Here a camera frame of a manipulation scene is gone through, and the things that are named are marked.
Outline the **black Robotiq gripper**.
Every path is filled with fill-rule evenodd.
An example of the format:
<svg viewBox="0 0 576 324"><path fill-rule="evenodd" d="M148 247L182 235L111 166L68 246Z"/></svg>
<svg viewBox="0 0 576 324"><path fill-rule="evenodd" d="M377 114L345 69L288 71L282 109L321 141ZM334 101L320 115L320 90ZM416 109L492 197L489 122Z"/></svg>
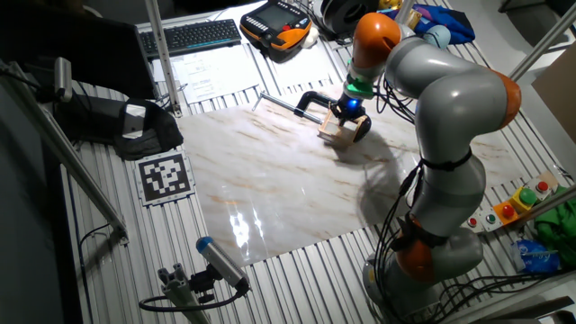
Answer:
<svg viewBox="0 0 576 324"><path fill-rule="evenodd" d="M330 105L332 116L330 120L335 124L350 121L348 128L351 131L357 131L365 121L362 117L365 115L365 108L363 107L363 99L351 97L347 94L342 94L340 98Z"/></svg>

